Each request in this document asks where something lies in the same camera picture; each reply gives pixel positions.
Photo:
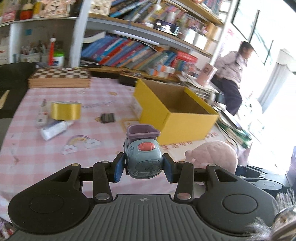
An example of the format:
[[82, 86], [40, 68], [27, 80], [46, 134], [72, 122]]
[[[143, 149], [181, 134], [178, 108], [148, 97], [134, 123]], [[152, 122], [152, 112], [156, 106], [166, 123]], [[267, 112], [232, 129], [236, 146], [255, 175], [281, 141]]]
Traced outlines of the white pen holder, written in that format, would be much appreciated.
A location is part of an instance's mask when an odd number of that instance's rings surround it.
[[33, 53], [33, 54], [20, 54], [21, 62], [40, 62], [41, 53]]

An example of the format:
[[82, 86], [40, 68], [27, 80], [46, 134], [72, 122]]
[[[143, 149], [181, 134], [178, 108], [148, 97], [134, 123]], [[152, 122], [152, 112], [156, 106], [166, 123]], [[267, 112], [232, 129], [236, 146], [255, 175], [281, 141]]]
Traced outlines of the yellow tape roll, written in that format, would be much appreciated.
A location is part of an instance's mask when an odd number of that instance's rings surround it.
[[82, 104], [72, 101], [51, 103], [51, 118], [58, 121], [76, 121], [80, 119]]

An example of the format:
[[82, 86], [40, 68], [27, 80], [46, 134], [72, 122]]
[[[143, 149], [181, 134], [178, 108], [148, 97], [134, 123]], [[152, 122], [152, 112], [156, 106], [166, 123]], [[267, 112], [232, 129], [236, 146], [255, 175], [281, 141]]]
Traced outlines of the person in pink jacket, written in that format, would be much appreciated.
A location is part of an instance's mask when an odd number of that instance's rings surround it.
[[243, 41], [238, 51], [218, 58], [214, 65], [217, 71], [211, 82], [223, 93], [226, 110], [232, 115], [236, 115], [242, 103], [241, 74], [253, 51], [251, 44]]

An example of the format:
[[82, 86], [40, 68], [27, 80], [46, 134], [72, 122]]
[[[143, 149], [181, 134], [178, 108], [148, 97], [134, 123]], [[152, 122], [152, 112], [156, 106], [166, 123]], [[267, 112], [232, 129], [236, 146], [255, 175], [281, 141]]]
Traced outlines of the dark wooden case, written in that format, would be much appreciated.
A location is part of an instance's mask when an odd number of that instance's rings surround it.
[[132, 75], [121, 74], [119, 75], [118, 81], [120, 84], [125, 86], [135, 87], [138, 77]]

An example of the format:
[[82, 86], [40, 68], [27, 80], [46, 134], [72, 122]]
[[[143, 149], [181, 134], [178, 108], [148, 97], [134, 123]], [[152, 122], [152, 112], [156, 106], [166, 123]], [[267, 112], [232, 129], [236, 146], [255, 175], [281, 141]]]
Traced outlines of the red tassel ornament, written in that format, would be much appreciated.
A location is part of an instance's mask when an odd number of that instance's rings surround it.
[[49, 66], [53, 65], [55, 42], [56, 42], [56, 38], [51, 38], [50, 39], [49, 59], [48, 59], [48, 65]]

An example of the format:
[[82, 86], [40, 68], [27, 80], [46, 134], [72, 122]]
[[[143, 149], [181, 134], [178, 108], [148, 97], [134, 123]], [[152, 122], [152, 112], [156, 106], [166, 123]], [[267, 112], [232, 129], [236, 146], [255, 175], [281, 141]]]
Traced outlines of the small white box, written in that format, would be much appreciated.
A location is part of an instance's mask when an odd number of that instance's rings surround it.
[[48, 106], [47, 100], [43, 99], [41, 105], [39, 106], [39, 111], [36, 118], [36, 127], [42, 128], [48, 122]]

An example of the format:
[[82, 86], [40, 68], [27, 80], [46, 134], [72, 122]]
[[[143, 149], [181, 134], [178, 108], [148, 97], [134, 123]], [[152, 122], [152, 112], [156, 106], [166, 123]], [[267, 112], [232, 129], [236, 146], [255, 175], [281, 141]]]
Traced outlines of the pink plush pig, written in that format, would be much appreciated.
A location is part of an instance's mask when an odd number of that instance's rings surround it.
[[203, 168], [215, 164], [234, 174], [238, 165], [235, 150], [225, 142], [212, 141], [201, 144], [193, 150], [185, 151], [185, 161], [196, 168]]

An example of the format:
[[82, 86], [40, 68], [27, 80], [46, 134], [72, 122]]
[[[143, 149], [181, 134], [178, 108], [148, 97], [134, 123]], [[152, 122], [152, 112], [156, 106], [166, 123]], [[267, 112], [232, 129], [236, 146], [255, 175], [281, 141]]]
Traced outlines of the wooden chess board box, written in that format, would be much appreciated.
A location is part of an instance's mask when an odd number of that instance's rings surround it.
[[39, 68], [28, 80], [29, 88], [90, 88], [91, 75], [84, 68]]

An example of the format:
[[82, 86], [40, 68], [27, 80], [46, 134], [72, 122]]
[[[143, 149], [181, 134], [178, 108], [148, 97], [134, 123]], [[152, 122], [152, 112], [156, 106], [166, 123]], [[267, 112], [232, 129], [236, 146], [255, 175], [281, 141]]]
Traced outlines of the white tube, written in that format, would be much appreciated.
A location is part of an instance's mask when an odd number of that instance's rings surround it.
[[69, 126], [73, 124], [74, 124], [73, 120], [55, 120], [50, 122], [45, 127], [41, 128], [40, 133], [43, 140], [48, 141], [60, 135], [61, 133], [67, 131]]

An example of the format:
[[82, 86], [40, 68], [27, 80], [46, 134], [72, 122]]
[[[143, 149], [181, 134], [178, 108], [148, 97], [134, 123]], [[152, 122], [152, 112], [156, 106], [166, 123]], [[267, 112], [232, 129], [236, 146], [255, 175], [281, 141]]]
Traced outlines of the white green-lid jar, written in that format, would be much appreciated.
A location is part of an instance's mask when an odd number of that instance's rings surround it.
[[57, 50], [53, 54], [53, 66], [56, 68], [64, 67], [65, 54], [62, 50]]

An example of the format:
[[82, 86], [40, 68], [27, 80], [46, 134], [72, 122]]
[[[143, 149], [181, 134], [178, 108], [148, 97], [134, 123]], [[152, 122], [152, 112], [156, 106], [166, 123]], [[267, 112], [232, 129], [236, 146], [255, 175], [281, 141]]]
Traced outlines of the grey toy truck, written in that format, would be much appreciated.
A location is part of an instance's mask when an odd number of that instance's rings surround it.
[[162, 172], [163, 156], [157, 141], [160, 131], [149, 124], [130, 125], [123, 145], [127, 173], [135, 179], [150, 179]]

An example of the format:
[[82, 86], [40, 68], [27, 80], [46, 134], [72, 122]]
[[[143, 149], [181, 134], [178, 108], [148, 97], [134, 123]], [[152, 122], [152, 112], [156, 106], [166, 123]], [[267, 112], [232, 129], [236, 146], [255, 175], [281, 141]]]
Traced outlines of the yellow cardboard box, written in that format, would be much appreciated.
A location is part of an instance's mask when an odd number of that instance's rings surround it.
[[219, 114], [187, 87], [139, 79], [132, 108], [140, 123], [160, 131], [160, 145], [202, 140]]

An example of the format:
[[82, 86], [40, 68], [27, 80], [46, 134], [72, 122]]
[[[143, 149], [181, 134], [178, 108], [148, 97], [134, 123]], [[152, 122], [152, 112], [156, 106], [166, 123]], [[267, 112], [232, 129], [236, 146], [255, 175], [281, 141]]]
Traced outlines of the white bookshelf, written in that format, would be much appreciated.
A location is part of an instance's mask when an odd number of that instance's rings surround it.
[[228, 27], [196, 1], [1, 1], [1, 64], [39, 52], [49, 66], [56, 38], [66, 67], [89, 59], [142, 72], [170, 49], [196, 56], [201, 68], [216, 61]]

